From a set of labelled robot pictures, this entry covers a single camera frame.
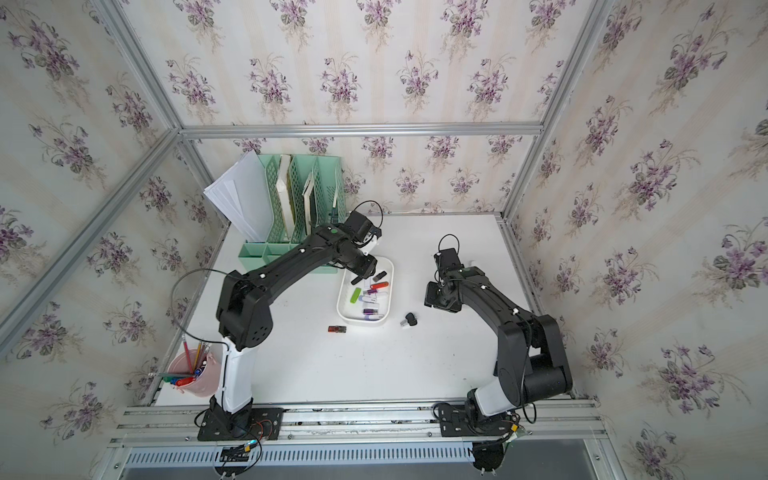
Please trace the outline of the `green usb drive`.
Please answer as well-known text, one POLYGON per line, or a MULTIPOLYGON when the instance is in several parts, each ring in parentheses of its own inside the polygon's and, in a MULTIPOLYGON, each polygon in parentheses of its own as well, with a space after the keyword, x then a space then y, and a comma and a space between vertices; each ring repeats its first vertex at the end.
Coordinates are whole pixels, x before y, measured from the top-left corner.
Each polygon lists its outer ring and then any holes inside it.
POLYGON ((358 301, 358 299, 359 299, 359 297, 361 295, 361 292, 362 292, 362 290, 360 288, 355 288, 354 289, 354 291, 353 291, 353 293, 352 293, 352 295, 350 297, 350 303, 351 304, 355 304, 358 301))

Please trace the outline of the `white storage box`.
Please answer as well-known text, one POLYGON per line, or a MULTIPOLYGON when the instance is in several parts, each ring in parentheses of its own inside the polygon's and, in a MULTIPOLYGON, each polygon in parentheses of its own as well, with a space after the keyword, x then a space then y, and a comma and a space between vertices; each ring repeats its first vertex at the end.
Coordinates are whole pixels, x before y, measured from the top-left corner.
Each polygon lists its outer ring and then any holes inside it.
POLYGON ((390 259, 385 257, 378 257, 377 260, 376 273, 371 278, 362 280, 356 285, 351 284, 351 280, 353 279, 352 273, 347 270, 343 272, 336 302, 336 310, 341 319, 349 325, 378 326, 384 323, 391 311, 392 290, 395 280, 394 264, 390 259), (378 297, 378 303, 364 303, 360 301, 360 297, 365 295, 364 292, 369 290, 369 287, 374 284, 372 281, 373 277, 381 271, 386 271, 387 276, 380 282, 389 282, 390 286, 382 290, 377 290, 378 293, 375 295, 378 297), (355 288, 360 288, 362 292, 358 301, 355 304, 351 304, 350 297, 355 288), (377 315, 365 316, 363 315, 363 309, 367 308, 377 309, 379 313, 377 315))

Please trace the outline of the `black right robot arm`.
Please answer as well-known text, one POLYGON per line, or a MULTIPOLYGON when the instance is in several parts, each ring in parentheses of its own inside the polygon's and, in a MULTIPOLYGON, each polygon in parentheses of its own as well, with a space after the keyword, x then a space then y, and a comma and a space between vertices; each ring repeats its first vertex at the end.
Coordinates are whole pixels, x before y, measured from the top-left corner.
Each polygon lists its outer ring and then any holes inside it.
POLYGON ((438 251, 434 260, 436 279, 427 284, 424 304, 450 313, 468 308, 497 339, 494 379, 467 396, 470 419, 490 419, 570 392, 570 365, 552 316, 536 315, 514 303, 483 270, 463 265, 454 248, 438 251))

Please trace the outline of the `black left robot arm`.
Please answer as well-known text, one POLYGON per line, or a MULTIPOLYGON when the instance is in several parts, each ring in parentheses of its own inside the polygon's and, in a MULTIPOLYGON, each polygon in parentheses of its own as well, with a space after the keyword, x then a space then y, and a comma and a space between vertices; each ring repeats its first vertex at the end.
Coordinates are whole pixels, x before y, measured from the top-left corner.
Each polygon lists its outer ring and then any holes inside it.
POLYGON ((332 264, 367 279, 377 259, 369 247, 382 236, 382 225, 353 211, 343 223, 325 224, 277 260, 246 273, 232 271, 222 284, 216 308, 218 331, 225 344, 216 402, 227 414, 252 404, 255 349, 271 334, 270 307, 289 287, 321 266, 332 264))

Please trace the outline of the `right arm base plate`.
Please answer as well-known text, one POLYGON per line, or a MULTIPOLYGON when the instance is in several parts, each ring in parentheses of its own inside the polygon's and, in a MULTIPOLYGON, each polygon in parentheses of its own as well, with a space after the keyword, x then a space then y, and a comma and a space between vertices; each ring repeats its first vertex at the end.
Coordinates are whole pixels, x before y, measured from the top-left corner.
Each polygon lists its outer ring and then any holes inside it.
POLYGON ((486 417, 469 402, 462 405, 438 402, 432 406, 432 415, 439 423, 442 437, 506 437, 520 429, 517 414, 502 412, 486 417))

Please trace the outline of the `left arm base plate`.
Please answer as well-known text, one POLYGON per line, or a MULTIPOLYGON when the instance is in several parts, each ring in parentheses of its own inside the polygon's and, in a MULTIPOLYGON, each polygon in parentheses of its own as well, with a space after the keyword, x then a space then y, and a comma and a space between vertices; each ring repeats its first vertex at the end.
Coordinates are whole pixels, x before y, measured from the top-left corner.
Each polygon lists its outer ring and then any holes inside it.
POLYGON ((285 410, 281 408, 244 408, 235 414, 220 407, 208 408, 196 418, 200 442, 277 440, 285 410))

